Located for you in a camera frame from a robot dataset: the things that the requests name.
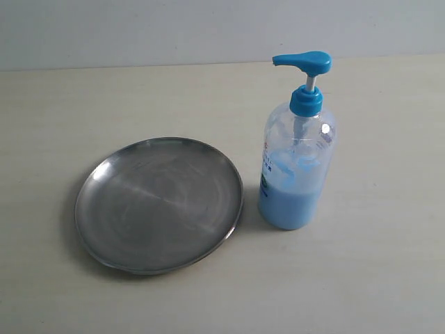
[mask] clear plastic bottle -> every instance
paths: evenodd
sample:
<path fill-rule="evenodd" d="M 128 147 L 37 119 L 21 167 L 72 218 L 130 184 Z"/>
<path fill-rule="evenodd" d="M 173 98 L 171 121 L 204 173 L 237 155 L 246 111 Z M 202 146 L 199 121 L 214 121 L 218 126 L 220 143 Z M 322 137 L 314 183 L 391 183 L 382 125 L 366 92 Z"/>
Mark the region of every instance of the clear plastic bottle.
<path fill-rule="evenodd" d="M 330 69 L 331 58 L 313 51 L 277 56 L 274 63 L 308 72 L 307 85 L 271 113 L 264 134 L 259 210 L 272 225 L 294 230 L 315 214 L 336 141 L 334 116 L 322 108 L 314 85 L 315 76 Z"/>

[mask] plate rim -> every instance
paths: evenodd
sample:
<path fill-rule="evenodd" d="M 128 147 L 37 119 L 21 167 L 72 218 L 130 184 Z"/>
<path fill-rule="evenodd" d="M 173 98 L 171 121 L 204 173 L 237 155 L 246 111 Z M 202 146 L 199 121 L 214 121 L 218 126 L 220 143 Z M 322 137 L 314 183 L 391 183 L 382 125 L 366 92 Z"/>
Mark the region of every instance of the plate rim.
<path fill-rule="evenodd" d="M 79 224 L 78 224 L 78 206 L 79 206 L 79 198 L 81 198 L 81 194 L 84 191 L 87 183 L 91 180 L 92 176 L 94 175 L 95 171 L 106 161 L 108 161 L 111 157 L 124 152 L 125 150 L 128 150 L 129 148 L 135 146 L 135 145 L 140 145 L 142 143 L 146 143 L 149 141 L 160 141 L 160 140 L 166 140 L 166 141 L 173 141 L 173 140 L 181 140 L 181 141 L 190 141 L 193 143 L 197 143 L 200 145 L 204 145 L 207 146 L 208 148 L 210 148 L 211 150 L 213 150 L 214 152 L 217 152 L 220 156 L 224 157 L 225 160 L 229 163 L 229 165 L 232 167 L 232 170 L 235 172 L 235 176 L 236 179 L 238 181 L 239 184 L 239 191 L 240 191 L 240 195 L 241 195 L 241 199 L 239 201 L 239 205 L 238 205 L 238 212 L 236 214 L 236 217 L 234 219 L 234 222 L 230 225 L 229 230 L 227 231 L 227 233 L 224 235 L 224 237 L 218 242 L 216 243 L 213 247 L 211 247 L 207 252 L 201 254 L 200 256 L 196 257 L 195 259 L 185 262 L 183 264 L 174 266 L 174 267 L 169 267 L 169 268 L 165 268 L 165 269 L 154 269 L 154 270 L 144 270 L 144 269 L 131 269 L 128 267 L 124 267 L 120 264 L 116 264 L 116 263 L 112 263 L 109 261 L 106 261 L 104 259 L 102 259 L 100 256 L 98 256 L 92 249 L 91 247 L 89 247 L 88 243 L 85 241 L 85 239 L 82 236 L 82 232 L 80 231 L 79 228 Z M 226 156 L 224 153 L 222 153 L 220 150 L 218 150 L 217 148 L 213 147 L 212 145 L 209 145 L 207 143 L 204 143 L 202 141 L 196 140 L 196 139 L 192 139 L 192 138 L 186 138 L 186 137 L 155 137 L 155 138 L 149 138 L 149 139 L 145 139 L 142 141 L 137 141 L 135 143 L 132 143 L 130 145 L 124 146 L 123 148 L 120 148 L 119 150 L 116 150 L 115 152 L 111 153 L 110 155 L 108 155 L 106 158 L 104 158 L 101 162 L 99 162 L 94 169 L 91 171 L 91 173 L 88 174 L 87 178 L 85 179 L 85 181 L 82 184 L 82 187 L 79 189 L 79 192 L 77 193 L 76 196 L 76 201 L 74 204 L 74 224 L 76 226 L 76 231 L 77 234 L 79 236 L 79 239 L 81 241 L 82 246 L 87 250 L 87 252 L 95 259 L 97 260 L 100 264 L 103 264 L 106 267 L 110 267 L 113 269 L 118 269 L 121 271 L 126 271 L 128 273 L 132 273 L 132 274 L 136 274 L 136 275 L 146 275 L 146 276 L 152 276 L 152 275 L 159 275 L 162 273 L 168 273 L 177 269 L 181 269 L 181 268 L 185 268 L 188 267 L 192 264 L 195 264 L 196 262 L 199 262 L 200 260 L 204 259 L 205 257 L 207 257 L 208 255 L 212 254 L 217 248 L 219 248 L 224 241 L 226 241 L 233 233 L 233 231 L 235 231 L 238 223 L 239 223 L 239 219 L 241 216 L 241 212 L 243 211 L 243 206 L 244 206 L 244 186 L 243 186 L 243 180 L 241 179 L 241 175 L 239 174 L 238 170 L 236 169 L 234 163 L 232 162 L 231 159 L 229 159 L 228 156 Z"/>

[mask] pump nozzle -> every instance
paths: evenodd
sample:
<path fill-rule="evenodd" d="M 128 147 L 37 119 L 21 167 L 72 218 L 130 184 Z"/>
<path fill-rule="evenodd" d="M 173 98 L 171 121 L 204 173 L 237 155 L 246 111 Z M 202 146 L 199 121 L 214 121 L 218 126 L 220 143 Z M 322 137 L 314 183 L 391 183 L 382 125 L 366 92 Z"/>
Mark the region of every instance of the pump nozzle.
<path fill-rule="evenodd" d="M 329 72 L 332 66 L 331 56 L 322 51 L 310 51 L 303 54 L 282 54 L 272 58 L 275 66 L 295 66 L 307 74 L 306 88 L 308 93 L 315 89 L 315 77 Z"/>
<path fill-rule="evenodd" d="M 332 66 L 331 56 L 322 51 L 310 51 L 303 54 L 282 54 L 273 57 L 272 61 L 275 66 L 295 66 L 307 74 L 306 85 L 293 92 L 289 107 L 299 116 L 316 115 L 321 110 L 323 95 L 315 87 L 315 78 L 329 72 Z"/>

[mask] plastic bottle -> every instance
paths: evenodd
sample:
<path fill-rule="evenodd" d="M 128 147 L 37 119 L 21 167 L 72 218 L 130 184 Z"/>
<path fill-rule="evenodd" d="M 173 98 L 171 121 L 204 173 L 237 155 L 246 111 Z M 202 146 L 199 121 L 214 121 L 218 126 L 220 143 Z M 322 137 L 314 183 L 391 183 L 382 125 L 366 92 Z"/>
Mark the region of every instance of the plastic bottle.
<path fill-rule="evenodd" d="M 275 56 L 273 63 L 300 68 L 307 81 L 267 121 L 259 211 L 270 224 L 295 230 L 315 214 L 337 137 L 334 116 L 322 107 L 323 95 L 315 87 L 316 76 L 330 70 L 332 59 L 311 51 Z"/>

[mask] blue pump head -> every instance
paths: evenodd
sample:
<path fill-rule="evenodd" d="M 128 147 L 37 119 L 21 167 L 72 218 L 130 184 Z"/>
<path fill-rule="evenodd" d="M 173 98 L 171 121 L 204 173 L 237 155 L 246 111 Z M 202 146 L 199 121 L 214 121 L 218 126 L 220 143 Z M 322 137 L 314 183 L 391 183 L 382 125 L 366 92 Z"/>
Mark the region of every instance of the blue pump head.
<path fill-rule="evenodd" d="M 321 110 L 323 94 L 315 86 L 315 78 L 319 74 L 329 72 L 332 66 L 331 56 L 322 51 L 310 51 L 303 54 L 282 54 L 272 60 L 275 66 L 296 66 L 307 74 L 306 84 L 292 93 L 289 108 L 298 116 L 316 115 Z"/>

